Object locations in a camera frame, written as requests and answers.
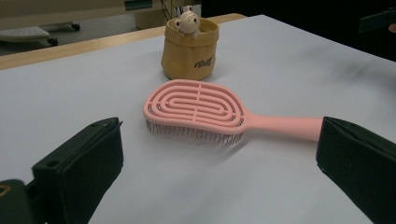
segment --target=brown basket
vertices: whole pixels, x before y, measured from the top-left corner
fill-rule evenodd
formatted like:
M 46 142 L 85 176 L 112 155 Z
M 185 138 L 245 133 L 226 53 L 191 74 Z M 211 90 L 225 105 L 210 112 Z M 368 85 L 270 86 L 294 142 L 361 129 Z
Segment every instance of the brown basket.
M 175 19 L 166 23 L 163 46 L 163 71 L 170 79 L 201 80 L 212 74 L 216 61 L 219 26 L 201 18 L 201 33 L 192 38 L 181 36 L 173 26 Z

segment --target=gray floor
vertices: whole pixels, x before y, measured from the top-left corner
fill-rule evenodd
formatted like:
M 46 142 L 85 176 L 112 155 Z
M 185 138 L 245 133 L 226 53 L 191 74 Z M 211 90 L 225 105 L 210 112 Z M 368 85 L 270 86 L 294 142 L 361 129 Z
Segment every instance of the gray floor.
M 73 21 L 73 23 L 79 23 L 79 31 L 74 31 L 70 25 L 66 24 L 42 26 L 41 28 L 49 32 L 52 38 L 57 38 L 59 46 L 99 37 L 125 34 L 138 30 L 135 27 L 134 14 L 86 21 Z M 28 43 L 11 43 L 0 41 L 0 55 L 8 55 L 45 48 L 50 48 L 50 44 L 47 43 L 46 40 Z

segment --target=person's finger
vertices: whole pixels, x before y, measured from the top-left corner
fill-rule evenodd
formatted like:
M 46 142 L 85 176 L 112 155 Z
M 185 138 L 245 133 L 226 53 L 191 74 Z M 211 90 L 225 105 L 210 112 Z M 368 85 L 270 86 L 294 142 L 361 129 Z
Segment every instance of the person's finger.
M 391 24 L 391 25 L 388 27 L 388 29 L 389 29 L 391 32 L 396 33 L 396 23 Z

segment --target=brush bristles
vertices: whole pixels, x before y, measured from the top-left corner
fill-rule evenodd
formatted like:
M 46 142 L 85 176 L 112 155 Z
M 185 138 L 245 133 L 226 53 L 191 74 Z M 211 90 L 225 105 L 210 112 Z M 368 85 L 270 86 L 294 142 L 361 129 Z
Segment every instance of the brush bristles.
M 166 134 L 183 138 L 191 138 L 196 140 L 202 140 L 206 142 L 218 143 L 223 145 L 233 145 L 241 140 L 242 134 L 224 134 L 224 133 L 214 133 L 205 130 L 162 125 L 157 123 L 152 123 L 146 120 L 148 129 L 152 133 Z

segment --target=stuffed animal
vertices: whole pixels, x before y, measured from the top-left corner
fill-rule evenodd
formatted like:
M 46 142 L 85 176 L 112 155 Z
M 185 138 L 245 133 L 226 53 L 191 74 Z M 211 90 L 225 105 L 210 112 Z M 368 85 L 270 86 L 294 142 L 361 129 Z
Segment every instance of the stuffed animal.
M 175 20 L 175 27 L 180 35 L 191 35 L 192 38 L 196 38 L 201 33 L 199 30 L 200 18 L 192 11 L 192 7 L 184 8 L 185 12 Z

